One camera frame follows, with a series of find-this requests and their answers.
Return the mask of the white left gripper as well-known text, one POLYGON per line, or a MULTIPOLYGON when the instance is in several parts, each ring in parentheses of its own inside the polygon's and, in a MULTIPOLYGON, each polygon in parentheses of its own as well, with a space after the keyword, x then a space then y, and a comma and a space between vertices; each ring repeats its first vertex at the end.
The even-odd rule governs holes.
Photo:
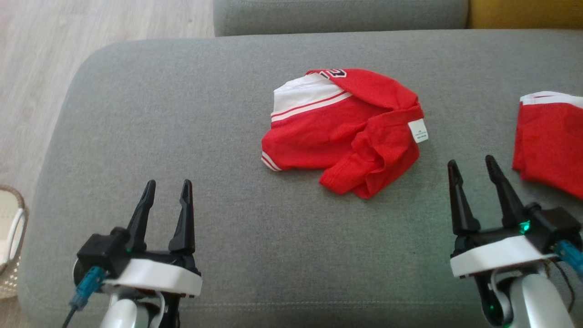
POLYGON ((144 237, 155 189, 155 180, 148 181, 127 227, 130 239, 123 255, 129 262, 116 278, 109 277, 103 282, 103 293, 111 295, 115 288, 125 287, 145 293, 158 291, 179 297, 200 296, 203 280, 193 255, 195 224, 192 182, 184 180, 179 199, 181 211, 174 236, 169 241, 169 251, 146 251, 144 237))

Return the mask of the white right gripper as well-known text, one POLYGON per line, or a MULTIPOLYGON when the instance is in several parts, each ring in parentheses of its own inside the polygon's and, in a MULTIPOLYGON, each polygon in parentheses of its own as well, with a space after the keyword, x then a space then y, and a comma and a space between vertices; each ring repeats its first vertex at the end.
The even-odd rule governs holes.
POLYGON ((539 251, 526 237, 530 228, 524 205, 504 175, 497 160, 486 156, 490 181, 496 186, 504 228, 481 231, 465 195, 464 180, 455 160, 448 162, 452 230, 456 235, 450 268, 457 278, 556 259, 552 252, 539 251))

